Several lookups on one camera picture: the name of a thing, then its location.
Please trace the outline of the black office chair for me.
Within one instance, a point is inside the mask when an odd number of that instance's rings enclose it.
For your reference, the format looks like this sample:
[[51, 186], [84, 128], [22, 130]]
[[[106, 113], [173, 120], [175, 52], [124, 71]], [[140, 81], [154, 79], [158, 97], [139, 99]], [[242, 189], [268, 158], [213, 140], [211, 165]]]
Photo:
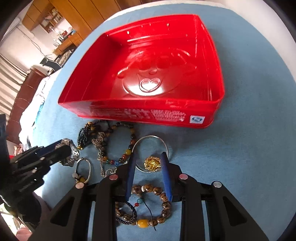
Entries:
[[47, 66], [54, 71], [57, 71], [65, 65], [65, 63], [67, 62], [67, 60], [71, 55], [72, 55], [72, 51], [68, 50], [62, 53], [61, 55], [58, 55], [58, 57], [55, 60], [50, 60], [47, 57], [44, 57], [43, 60], [40, 62], [40, 64], [43, 66]]

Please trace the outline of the silver metal wristwatch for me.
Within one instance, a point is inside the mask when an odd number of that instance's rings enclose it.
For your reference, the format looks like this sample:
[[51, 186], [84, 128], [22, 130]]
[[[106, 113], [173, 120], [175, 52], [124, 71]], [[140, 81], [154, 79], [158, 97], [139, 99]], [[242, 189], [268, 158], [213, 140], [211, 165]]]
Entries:
[[62, 159], [59, 163], [63, 166], [73, 167], [75, 162], [77, 162], [80, 158], [80, 152], [78, 148], [75, 146], [74, 142], [69, 138], [64, 138], [57, 142], [55, 145], [55, 149], [66, 146], [66, 153], [63, 154]]

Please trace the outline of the wooden wardrobe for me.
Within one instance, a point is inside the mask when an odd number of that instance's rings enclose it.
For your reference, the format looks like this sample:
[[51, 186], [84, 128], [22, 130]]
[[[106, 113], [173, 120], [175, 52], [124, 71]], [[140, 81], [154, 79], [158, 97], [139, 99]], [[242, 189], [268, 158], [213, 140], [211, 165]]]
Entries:
[[50, 0], [83, 40], [115, 13], [149, 3], [141, 0]]

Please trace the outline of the dark wooden headboard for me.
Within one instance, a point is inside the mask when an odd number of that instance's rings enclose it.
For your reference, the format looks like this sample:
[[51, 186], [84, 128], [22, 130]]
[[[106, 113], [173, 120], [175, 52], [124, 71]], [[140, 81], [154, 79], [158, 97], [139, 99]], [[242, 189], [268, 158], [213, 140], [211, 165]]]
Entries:
[[46, 75], [36, 67], [30, 68], [30, 73], [25, 78], [13, 104], [8, 124], [6, 125], [6, 139], [12, 143], [20, 144], [21, 131], [20, 118], [24, 110], [31, 103], [37, 88]]

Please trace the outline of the wooden desk with shelves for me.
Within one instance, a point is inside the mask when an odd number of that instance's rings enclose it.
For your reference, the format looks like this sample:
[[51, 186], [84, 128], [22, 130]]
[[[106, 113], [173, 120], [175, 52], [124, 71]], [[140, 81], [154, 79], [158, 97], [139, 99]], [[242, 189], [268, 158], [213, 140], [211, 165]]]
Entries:
[[49, 42], [54, 54], [79, 46], [91, 32], [74, 4], [77, 1], [32, 1], [23, 26], [43, 44]]

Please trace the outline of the white bed quilt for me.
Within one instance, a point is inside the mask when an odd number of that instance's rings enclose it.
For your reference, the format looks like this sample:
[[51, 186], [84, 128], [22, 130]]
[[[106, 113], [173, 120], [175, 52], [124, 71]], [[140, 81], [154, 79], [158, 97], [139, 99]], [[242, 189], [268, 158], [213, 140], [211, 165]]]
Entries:
[[48, 97], [50, 90], [54, 82], [57, 79], [57, 76], [62, 69], [54, 72], [53, 74], [43, 78], [37, 88], [36, 93], [33, 96], [33, 99], [29, 106], [24, 110], [20, 117], [20, 126], [21, 131], [18, 135], [23, 151], [26, 151], [31, 148], [31, 142], [33, 141], [33, 132], [35, 127], [35, 122], [38, 118], [38, 115], [41, 113], [43, 105]]

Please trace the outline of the silver ring keychain charm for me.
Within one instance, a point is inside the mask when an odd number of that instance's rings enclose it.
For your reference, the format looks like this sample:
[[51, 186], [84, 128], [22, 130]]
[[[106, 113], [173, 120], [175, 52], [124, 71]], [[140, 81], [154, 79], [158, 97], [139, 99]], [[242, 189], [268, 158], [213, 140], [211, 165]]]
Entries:
[[86, 185], [91, 177], [92, 165], [91, 162], [86, 158], [80, 158], [75, 166], [74, 173], [72, 174], [76, 185]]

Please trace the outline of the blue felt table mat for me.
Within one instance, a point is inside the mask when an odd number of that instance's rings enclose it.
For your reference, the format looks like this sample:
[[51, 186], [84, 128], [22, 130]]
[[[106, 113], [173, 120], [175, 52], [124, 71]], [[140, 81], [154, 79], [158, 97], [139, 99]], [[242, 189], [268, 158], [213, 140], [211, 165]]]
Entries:
[[295, 81], [274, 47], [233, 11], [204, 4], [165, 4], [126, 10], [94, 30], [57, 76], [39, 114], [33, 146], [76, 140], [86, 120], [58, 104], [73, 69], [104, 32], [153, 16], [196, 14], [218, 51], [225, 96], [205, 129], [137, 124], [136, 135], [156, 135], [172, 163], [197, 181], [218, 180], [236, 197], [270, 240], [295, 214]]

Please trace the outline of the silver bangle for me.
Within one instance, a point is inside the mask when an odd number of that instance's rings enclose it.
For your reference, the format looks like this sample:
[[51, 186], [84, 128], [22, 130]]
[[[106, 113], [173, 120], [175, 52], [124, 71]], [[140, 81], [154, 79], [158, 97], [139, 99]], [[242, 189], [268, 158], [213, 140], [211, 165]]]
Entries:
[[170, 156], [169, 148], [166, 142], [156, 135], [146, 135], [136, 141], [132, 151], [136, 153], [136, 157], [140, 158], [136, 161], [136, 168], [142, 173], [155, 173], [147, 171], [144, 168], [144, 161], [146, 158], [153, 156], [161, 158], [161, 153], [166, 152]]

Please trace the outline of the red tin box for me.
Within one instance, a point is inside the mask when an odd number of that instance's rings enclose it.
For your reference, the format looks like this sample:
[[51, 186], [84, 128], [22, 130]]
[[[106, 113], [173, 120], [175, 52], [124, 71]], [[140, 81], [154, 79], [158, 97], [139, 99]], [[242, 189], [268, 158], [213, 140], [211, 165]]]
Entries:
[[82, 118], [206, 128], [225, 95], [219, 57], [198, 15], [156, 16], [100, 35], [58, 104]]

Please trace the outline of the gold pendant charm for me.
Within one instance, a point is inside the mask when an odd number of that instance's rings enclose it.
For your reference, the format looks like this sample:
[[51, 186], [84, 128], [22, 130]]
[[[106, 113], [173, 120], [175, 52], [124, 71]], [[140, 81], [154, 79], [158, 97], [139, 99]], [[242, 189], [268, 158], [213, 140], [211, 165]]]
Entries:
[[144, 168], [150, 172], [158, 172], [161, 169], [161, 159], [153, 156], [146, 158]]

